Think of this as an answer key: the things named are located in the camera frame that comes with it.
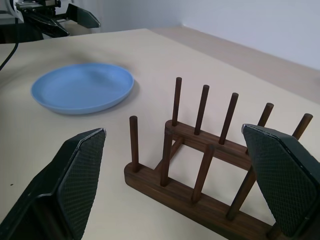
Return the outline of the brown wooden dish rack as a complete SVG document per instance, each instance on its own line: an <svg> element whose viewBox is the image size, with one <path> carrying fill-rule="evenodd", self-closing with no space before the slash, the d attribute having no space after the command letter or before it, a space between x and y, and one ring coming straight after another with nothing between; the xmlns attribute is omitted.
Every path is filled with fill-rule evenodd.
<svg viewBox="0 0 320 240"><path fill-rule="evenodd" d="M221 135L216 136L201 131L208 85L202 88L196 125L193 127L178 122L181 86L182 79L178 77L172 119L166 122L164 129L162 160L154 169L139 163L138 119L136 116L130 117L132 162L124 168L126 184L227 240L289 240L278 223L269 225L240 210L256 176L247 149L226 139L239 95L232 94ZM203 153L194 188L169 177L170 161L184 145ZM231 205L202 193L213 157L247 172Z"/></svg>

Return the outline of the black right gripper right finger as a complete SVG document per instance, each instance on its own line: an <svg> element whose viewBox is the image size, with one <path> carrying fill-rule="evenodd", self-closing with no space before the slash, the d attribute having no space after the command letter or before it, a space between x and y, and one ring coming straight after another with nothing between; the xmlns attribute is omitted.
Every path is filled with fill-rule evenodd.
<svg viewBox="0 0 320 240"><path fill-rule="evenodd" d="M320 212L320 162L293 136L243 124L257 184L282 233L298 238Z"/></svg>

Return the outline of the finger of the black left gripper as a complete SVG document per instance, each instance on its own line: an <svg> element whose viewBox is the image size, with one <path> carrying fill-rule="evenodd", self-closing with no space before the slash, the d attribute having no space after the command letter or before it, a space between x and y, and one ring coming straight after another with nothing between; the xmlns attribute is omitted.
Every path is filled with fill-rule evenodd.
<svg viewBox="0 0 320 240"><path fill-rule="evenodd" d="M57 20L74 21L85 28L100 28L100 21L88 10L69 3L65 13L55 16Z"/></svg>
<svg viewBox="0 0 320 240"><path fill-rule="evenodd" d="M24 11L24 22L49 37L68 37L70 35L54 18L32 10Z"/></svg>

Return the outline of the blue plate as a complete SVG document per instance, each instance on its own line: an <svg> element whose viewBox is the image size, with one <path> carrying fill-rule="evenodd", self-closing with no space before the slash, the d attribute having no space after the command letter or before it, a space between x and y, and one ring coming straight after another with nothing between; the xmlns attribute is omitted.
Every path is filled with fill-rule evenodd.
<svg viewBox="0 0 320 240"><path fill-rule="evenodd" d="M38 104L52 112L86 115L121 103L134 85L134 77L123 67L82 63L46 73L33 83L30 93Z"/></svg>

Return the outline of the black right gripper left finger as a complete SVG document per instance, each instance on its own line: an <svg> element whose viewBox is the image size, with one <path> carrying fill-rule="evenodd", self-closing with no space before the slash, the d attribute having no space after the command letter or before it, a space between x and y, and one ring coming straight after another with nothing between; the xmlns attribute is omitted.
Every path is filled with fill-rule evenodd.
<svg viewBox="0 0 320 240"><path fill-rule="evenodd" d="M0 224L0 240L81 240L96 197L107 132L66 140Z"/></svg>

